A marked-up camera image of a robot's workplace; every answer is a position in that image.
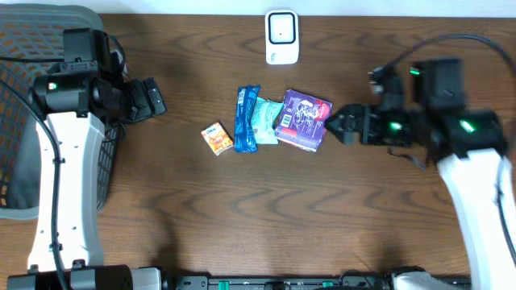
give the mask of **purple snack package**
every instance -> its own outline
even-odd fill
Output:
[[[289,89],[285,94],[278,140],[316,152],[324,139],[324,122],[331,115],[331,103]]]

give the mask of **wood grain tabletop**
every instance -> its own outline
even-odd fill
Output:
[[[327,135],[316,153],[286,143],[216,157],[201,130],[220,121],[233,135],[237,88],[260,84],[333,103],[376,103],[367,72],[421,39],[476,33],[516,53],[513,19],[300,17],[300,56],[265,63],[264,18],[102,15],[132,77],[155,77],[167,114],[127,127],[110,195],[98,215],[106,264],[160,265],[214,276],[338,275],[419,265],[469,274],[444,183],[385,147],[344,146]],[[468,41],[424,48],[400,64],[407,103],[412,60],[461,56],[473,108],[514,117],[513,80],[499,57]],[[421,147],[400,150],[420,159]],[[0,221],[0,288],[23,274],[36,222]]]

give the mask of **plastic basket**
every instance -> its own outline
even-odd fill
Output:
[[[103,30],[100,17],[82,6],[0,4],[0,56],[59,58],[63,56],[63,30],[79,27]],[[26,97],[35,77],[53,65],[0,61],[0,78]],[[117,130],[106,132],[107,139],[117,135]],[[98,161],[99,209],[107,197],[115,152],[116,142],[102,144]],[[40,173],[35,120],[0,85],[0,218],[37,218]]]

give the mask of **white barcode scanner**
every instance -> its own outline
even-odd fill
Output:
[[[292,10],[265,15],[265,59],[268,64],[295,64],[299,57],[299,21]]]

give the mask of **white wall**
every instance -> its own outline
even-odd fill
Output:
[[[98,13],[264,15],[290,8],[300,15],[516,17],[516,0],[0,0],[83,5]]]

